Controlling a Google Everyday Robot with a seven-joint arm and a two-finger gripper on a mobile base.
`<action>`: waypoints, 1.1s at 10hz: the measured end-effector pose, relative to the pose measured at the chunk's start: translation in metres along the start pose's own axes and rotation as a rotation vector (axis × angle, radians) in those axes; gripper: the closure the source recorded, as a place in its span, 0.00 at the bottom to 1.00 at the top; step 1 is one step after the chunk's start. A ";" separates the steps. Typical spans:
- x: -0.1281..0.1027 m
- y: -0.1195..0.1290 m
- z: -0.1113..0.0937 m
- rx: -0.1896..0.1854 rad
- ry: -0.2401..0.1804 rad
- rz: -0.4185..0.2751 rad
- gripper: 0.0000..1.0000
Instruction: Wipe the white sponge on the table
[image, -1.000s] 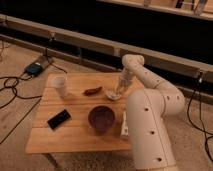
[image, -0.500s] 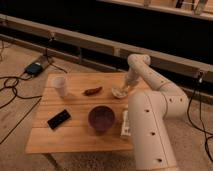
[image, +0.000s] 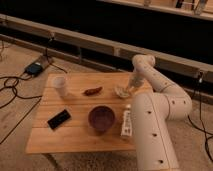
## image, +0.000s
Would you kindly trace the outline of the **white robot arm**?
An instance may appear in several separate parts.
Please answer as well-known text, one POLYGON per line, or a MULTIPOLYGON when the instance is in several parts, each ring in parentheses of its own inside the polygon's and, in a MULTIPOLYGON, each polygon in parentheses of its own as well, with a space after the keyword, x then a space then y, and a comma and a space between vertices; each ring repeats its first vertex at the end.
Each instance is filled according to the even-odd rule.
POLYGON ((138 93, 131 103, 131 122, 138 171, 181 171, 166 121, 186 118, 190 96, 154 68, 155 57, 135 55, 130 87, 146 79, 154 92, 138 93))

